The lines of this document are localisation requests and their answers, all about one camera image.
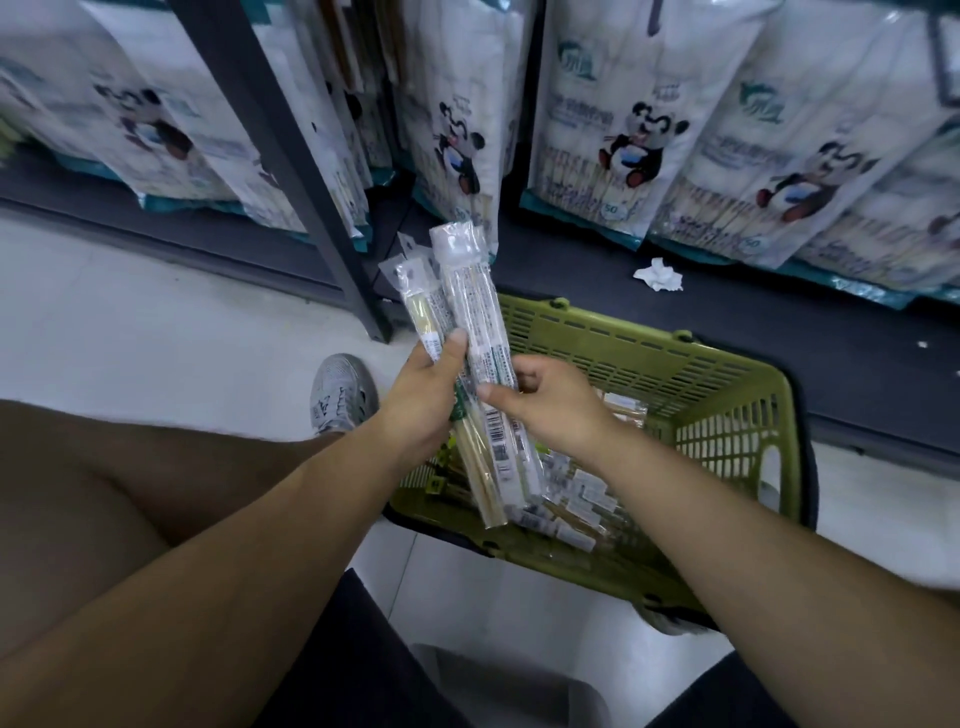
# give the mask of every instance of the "shopping basket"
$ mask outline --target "shopping basket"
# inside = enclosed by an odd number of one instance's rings
[[[816,527],[817,474],[802,393],[780,366],[667,332],[602,316],[566,299],[500,295],[513,353],[569,361],[590,382],[649,405],[646,430],[751,497],[770,448],[780,456],[780,513]],[[385,509],[399,525],[627,599],[671,618],[715,628],[666,557],[639,531],[613,551],[586,553],[507,525],[487,530],[479,515],[433,495],[434,464],[414,470]]]

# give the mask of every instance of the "right hand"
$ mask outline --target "right hand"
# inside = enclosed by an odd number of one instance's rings
[[[499,384],[480,384],[477,395],[520,420],[549,448],[588,465],[623,425],[572,364],[549,356],[518,354],[514,369],[522,392]]]

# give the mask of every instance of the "gray sneaker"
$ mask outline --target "gray sneaker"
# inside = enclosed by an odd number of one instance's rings
[[[310,393],[314,432],[350,432],[372,417],[379,406],[373,377],[360,359],[348,353],[324,359]]]

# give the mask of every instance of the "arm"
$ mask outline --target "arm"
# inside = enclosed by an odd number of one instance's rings
[[[0,662],[0,726],[249,725],[396,484],[449,431],[466,336],[265,496]]]
[[[619,422],[573,366],[514,364],[529,393],[481,398],[611,485],[799,724],[955,724],[960,612]]]

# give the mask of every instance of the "black shelf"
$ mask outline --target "black shelf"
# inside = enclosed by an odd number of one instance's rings
[[[372,249],[394,237],[409,183],[374,194]],[[348,307],[316,247],[240,215],[210,209],[147,212],[122,183],[70,172],[45,151],[24,147],[0,169],[0,205],[81,227],[117,247]],[[376,260],[364,261],[372,275]]]
[[[377,264],[397,252],[397,229],[429,240],[437,220],[410,199],[402,176],[371,195],[371,252],[362,257],[380,308],[406,320]],[[146,212],[119,182],[62,169],[26,148],[0,170],[0,205],[97,233],[112,245],[350,307],[317,249],[284,232],[212,210]],[[709,266],[649,244],[640,253],[507,202],[497,286],[665,330],[689,329],[721,347],[782,362],[804,388],[815,439],[960,476],[960,316],[917,301],[905,311],[746,266]],[[636,268],[662,255],[684,291],[655,293]]]
[[[400,226],[423,244],[436,218],[411,206]],[[662,256],[684,290],[656,293],[632,278]],[[960,475],[960,316],[916,302],[905,311],[746,266],[690,262],[649,243],[639,253],[521,209],[500,215],[497,287],[782,363],[804,389],[815,440]],[[382,278],[380,296],[396,293]]]

